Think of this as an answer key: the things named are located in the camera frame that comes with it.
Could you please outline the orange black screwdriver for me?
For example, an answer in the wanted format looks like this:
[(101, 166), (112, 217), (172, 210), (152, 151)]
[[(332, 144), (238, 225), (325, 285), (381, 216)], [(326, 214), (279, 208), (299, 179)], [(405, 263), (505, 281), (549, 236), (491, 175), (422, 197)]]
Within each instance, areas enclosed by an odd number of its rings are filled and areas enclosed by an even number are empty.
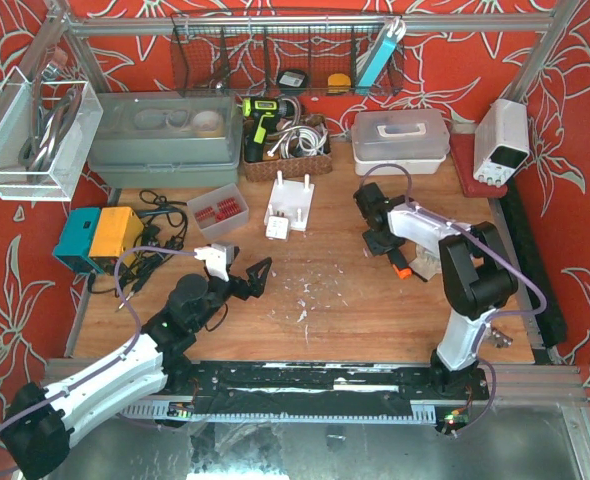
[(413, 275), (413, 271), (404, 257), (403, 253), (399, 249), (393, 249), (386, 254), (390, 264), (392, 265), (396, 275), (404, 280)]

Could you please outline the white power adapter cube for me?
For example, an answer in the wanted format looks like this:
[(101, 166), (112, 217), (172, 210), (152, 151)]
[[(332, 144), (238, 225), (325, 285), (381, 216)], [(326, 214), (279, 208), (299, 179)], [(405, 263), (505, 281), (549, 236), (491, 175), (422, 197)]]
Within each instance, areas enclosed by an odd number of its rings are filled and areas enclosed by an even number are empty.
[(284, 216), (271, 215), (268, 217), (265, 236), (269, 240), (287, 241), (290, 232), (290, 220)]

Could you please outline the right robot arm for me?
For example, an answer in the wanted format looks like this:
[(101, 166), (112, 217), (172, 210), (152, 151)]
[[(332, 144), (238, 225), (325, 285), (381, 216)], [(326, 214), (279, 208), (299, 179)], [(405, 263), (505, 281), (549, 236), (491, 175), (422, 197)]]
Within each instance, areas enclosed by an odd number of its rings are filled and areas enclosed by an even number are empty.
[(438, 262), (451, 312), (445, 334), (431, 353), (430, 382), (441, 394), (470, 383), (491, 315), (518, 288), (497, 228), (489, 222), (469, 225), (439, 219), (405, 195), (387, 197), (374, 182), (361, 182), (353, 199), (368, 226), (362, 234), (368, 250), (387, 257), (399, 278), (428, 277), (402, 254), (407, 241)]

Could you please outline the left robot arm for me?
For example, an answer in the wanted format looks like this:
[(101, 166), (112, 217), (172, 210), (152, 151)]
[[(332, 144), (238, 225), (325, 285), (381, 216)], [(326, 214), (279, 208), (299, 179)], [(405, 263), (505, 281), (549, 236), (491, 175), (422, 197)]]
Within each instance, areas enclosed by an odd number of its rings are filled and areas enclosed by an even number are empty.
[(27, 479), (41, 479), (59, 467), (71, 449), (126, 406), (164, 390), (174, 370), (187, 364), (185, 351), (197, 333), (230, 298), (263, 295), (272, 266), (269, 257), (249, 267), (244, 277), (231, 274), (229, 261), (206, 259), (202, 274), (181, 277), (164, 307), (111, 354), (59, 382), (34, 382), (15, 394), (0, 440)]

